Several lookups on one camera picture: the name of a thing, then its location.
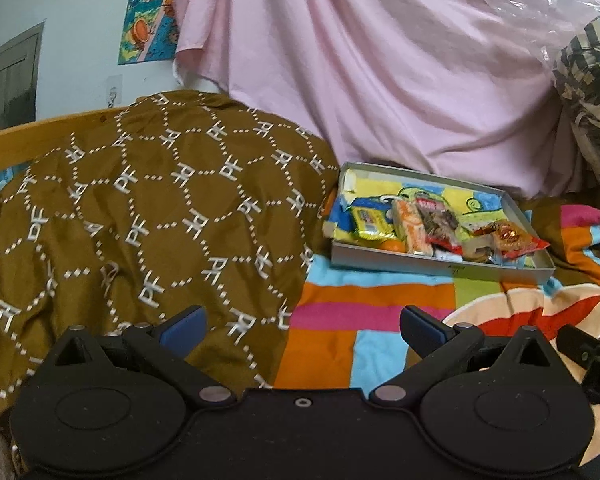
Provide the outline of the small orange tangerine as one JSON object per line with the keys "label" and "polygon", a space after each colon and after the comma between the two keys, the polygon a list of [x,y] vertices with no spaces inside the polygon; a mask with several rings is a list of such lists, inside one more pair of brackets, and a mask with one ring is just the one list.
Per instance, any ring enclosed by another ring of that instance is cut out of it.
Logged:
{"label": "small orange tangerine", "polygon": [[402,240],[384,240],[379,248],[385,252],[397,252],[398,254],[405,254],[406,247]]}

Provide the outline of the wooden bed headboard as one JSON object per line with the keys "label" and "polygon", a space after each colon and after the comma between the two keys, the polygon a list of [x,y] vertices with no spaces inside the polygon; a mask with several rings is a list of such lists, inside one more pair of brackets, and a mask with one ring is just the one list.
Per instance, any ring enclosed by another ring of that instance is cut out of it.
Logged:
{"label": "wooden bed headboard", "polygon": [[0,130],[0,171],[24,164],[57,148],[72,132],[109,124],[125,107],[28,122]]}

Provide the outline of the pink hanging cloth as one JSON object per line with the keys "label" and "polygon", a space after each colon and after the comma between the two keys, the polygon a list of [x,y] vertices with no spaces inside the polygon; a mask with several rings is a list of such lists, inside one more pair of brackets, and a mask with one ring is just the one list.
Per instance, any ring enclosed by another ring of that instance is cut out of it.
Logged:
{"label": "pink hanging cloth", "polygon": [[532,198],[581,184],[541,63],[486,0],[173,0],[179,76],[383,162]]}

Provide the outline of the orange white wafer snack pack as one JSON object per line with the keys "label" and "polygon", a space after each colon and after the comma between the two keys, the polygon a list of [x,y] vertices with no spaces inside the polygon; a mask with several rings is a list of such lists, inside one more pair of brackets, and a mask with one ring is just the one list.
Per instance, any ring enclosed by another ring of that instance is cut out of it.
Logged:
{"label": "orange white wafer snack pack", "polygon": [[396,235],[404,243],[407,254],[433,256],[425,225],[414,203],[404,198],[393,200],[392,220]]}

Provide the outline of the brown PF patterned quilt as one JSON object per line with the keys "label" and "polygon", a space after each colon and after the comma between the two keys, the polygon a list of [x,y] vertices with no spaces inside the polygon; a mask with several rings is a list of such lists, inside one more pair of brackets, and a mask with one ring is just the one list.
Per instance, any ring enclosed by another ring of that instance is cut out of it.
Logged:
{"label": "brown PF patterned quilt", "polygon": [[190,362],[234,392],[275,382],[331,147],[227,96],[158,93],[91,122],[0,192],[0,419],[72,325],[118,334],[199,304]]}

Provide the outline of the colourful cartoon wall poster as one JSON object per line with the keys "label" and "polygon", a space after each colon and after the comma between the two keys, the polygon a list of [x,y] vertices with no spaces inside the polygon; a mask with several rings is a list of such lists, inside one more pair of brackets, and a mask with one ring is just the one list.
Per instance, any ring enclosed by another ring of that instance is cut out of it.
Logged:
{"label": "colourful cartoon wall poster", "polygon": [[128,0],[117,64],[170,61],[177,39],[173,0]]}

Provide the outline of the white wall socket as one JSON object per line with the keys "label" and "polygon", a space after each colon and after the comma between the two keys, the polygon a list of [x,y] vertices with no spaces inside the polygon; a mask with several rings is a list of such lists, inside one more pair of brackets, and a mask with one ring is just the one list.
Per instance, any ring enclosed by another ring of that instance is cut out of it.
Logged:
{"label": "white wall socket", "polygon": [[106,80],[106,107],[119,106],[122,99],[123,77],[121,75],[110,76]]}

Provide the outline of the grey cardboard tray box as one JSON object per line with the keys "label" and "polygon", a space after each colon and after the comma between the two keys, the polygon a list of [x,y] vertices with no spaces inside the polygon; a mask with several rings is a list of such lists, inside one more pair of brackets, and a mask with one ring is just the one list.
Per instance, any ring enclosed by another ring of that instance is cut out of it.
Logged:
{"label": "grey cardboard tray box", "polygon": [[347,162],[323,233],[336,266],[542,285],[548,244],[504,191]]}

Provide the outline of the clear pack braised meat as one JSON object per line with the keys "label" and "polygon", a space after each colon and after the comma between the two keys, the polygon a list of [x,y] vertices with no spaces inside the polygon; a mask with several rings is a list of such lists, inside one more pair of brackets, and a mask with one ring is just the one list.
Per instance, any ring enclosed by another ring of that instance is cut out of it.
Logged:
{"label": "clear pack braised meat", "polygon": [[473,236],[462,241],[463,259],[478,263],[500,264],[502,253],[492,234]]}

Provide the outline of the colourful striped bed sheet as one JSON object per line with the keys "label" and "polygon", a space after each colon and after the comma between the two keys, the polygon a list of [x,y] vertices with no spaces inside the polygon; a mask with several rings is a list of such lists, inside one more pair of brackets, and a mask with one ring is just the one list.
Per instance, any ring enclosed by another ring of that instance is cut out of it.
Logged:
{"label": "colourful striped bed sheet", "polygon": [[553,339],[570,324],[600,339],[600,196],[569,194],[521,208],[550,244],[555,273],[541,286],[340,269],[322,242],[290,317],[275,387],[370,392],[417,363],[400,335],[407,304],[492,336],[530,324]]}

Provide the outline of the yellow snack packet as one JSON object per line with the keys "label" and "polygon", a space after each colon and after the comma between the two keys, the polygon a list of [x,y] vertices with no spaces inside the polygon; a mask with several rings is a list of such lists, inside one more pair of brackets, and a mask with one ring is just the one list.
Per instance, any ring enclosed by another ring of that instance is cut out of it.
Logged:
{"label": "yellow snack packet", "polygon": [[388,212],[379,207],[352,206],[349,214],[353,224],[353,234],[361,243],[383,243],[396,240],[396,232],[388,217]]}

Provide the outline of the plastic bag of clothes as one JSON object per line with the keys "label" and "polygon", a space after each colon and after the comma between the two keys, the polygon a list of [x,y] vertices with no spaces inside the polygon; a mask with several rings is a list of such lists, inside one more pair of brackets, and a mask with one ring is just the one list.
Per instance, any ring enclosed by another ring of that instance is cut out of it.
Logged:
{"label": "plastic bag of clothes", "polygon": [[540,61],[600,182],[600,2],[486,0]]}

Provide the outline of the red tofu skewer snack pack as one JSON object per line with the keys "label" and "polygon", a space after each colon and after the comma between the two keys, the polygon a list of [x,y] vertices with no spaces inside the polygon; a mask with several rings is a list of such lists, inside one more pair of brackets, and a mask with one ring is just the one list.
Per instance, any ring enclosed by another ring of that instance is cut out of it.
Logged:
{"label": "red tofu skewer snack pack", "polygon": [[550,246],[546,240],[541,240],[509,220],[496,220],[478,226],[472,231],[472,235],[485,236],[495,254],[505,260],[515,260]]}

